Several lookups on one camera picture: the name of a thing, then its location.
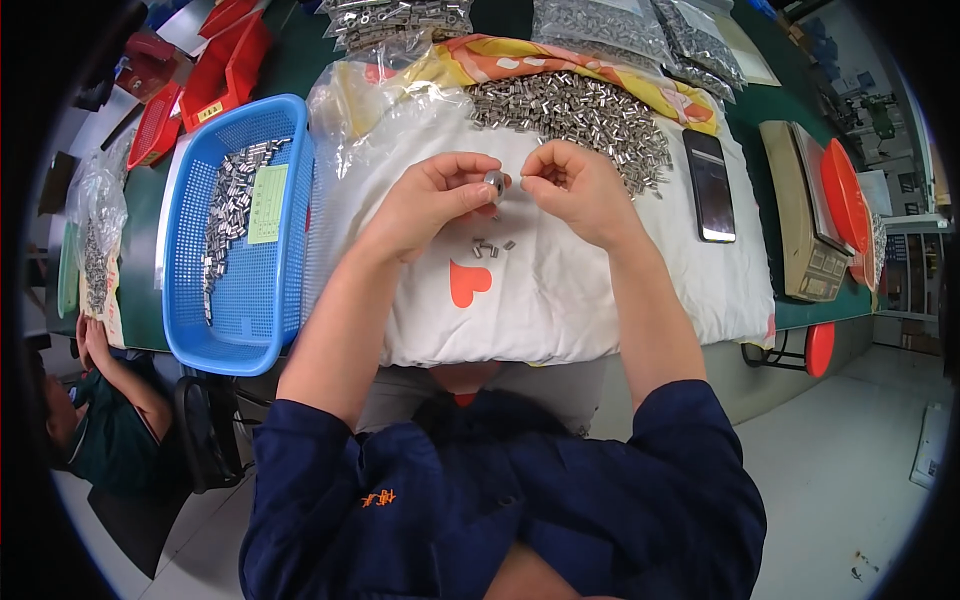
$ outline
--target red heart print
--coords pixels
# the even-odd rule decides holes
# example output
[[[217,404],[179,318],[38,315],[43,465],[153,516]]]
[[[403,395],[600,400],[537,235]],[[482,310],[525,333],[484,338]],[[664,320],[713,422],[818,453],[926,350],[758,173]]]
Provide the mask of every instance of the red heart print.
[[[461,267],[450,260],[450,299],[457,308],[473,304],[473,293],[486,292],[492,284],[490,271],[483,267]]]

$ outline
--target navy blue work jacket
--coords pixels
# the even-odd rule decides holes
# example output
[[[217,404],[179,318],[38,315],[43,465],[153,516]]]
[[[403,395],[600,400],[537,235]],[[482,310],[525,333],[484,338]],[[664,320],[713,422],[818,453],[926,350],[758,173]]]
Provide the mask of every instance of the navy blue work jacket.
[[[655,390],[626,444],[492,392],[429,430],[358,443],[330,414],[276,401],[254,432],[244,595],[480,599],[519,541],[584,596],[750,597],[766,517],[706,382]]]

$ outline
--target dark hair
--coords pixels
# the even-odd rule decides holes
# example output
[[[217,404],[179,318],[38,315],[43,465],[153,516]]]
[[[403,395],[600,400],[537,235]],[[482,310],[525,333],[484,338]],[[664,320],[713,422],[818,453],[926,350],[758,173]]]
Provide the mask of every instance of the dark hair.
[[[32,402],[30,402],[33,409],[31,420],[35,422],[33,429],[41,441],[43,458],[48,467],[69,471],[70,465],[64,456],[63,448],[57,445],[47,431],[47,421],[50,419],[50,404],[47,403],[46,394],[47,371],[43,368],[43,357],[34,348],[27,348],[27,374],[34,388]]]

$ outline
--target red stool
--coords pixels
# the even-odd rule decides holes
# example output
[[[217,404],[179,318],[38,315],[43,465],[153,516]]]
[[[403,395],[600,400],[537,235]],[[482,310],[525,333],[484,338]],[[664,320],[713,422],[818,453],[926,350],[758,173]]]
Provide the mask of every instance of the red stool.
[[[803,354],[786,351],[786,340],[790,331],[783,332],[783,347],[779,350],[764,350],[759,359],[747,356],[747,345],[740,346],[740,352],[743,354],[743,362],[751,367],[777,367],[779,369],[792,369],[793,371],[806,371],[810,376],[821,377],[827,371],[830,365],[830,356],[833,355],[833,323],[821,323],[811,325],[806,329],[806,346]],[[802,365],[788,365],[780,362],[784,356],[790,358],[802,358]]]

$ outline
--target red basket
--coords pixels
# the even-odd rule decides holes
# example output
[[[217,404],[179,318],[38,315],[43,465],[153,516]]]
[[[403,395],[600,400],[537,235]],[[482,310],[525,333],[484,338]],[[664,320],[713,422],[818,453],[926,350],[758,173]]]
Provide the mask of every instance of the red basket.
[[[210,39],[232,25],[256,5],[257,0],[224,0],[213,7],[210,16],[200,26],[200,36]]]
[[[177,143],[180,133],[180,116],[171,112],[180,96],[180,86],[170,82],[150,99],[140,117],[140,126],[133,136],[127,170],[135,166],[145,167],[160,160]]]
[[[860,182],[850,158],[836,139],[831,139],[820,162],[820,177],[827,193],[827,205],[837,233],[853,249],[867,253],[870,241],[870,214],[863,202]]]
[[[180,98],[188,132],[250,101],[260,63],[273,42],[262,14],[262,10],[248,14],[206,45]]]

